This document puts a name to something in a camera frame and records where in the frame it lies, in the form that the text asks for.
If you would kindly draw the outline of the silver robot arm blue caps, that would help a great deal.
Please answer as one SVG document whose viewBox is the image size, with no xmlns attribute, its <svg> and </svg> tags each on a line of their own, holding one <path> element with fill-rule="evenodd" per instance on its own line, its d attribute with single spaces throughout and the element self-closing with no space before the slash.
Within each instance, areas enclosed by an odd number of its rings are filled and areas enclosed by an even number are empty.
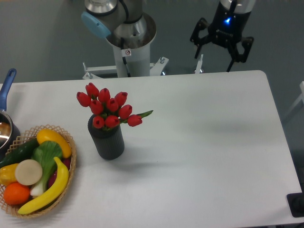
<svg viewBox="0 0 304 228">
<path fill-rule="evenodd" d="M 150 66 L 150 44 L 156 36 L 154 20 L 143 12 L 141 0 L 86 0 L 81 20 L 98 38 L 112 45 L 118 77 L 156 76 L 166 60 Z M 231 62 L 245 63 L 254 42 L 242 32 L 251 14 L 253 0 L 221 0 L 213 21 L 200 18 L 190 37 L 199 56 L 203 45 L 213 43 L 226 48 Z"/>
</svg>

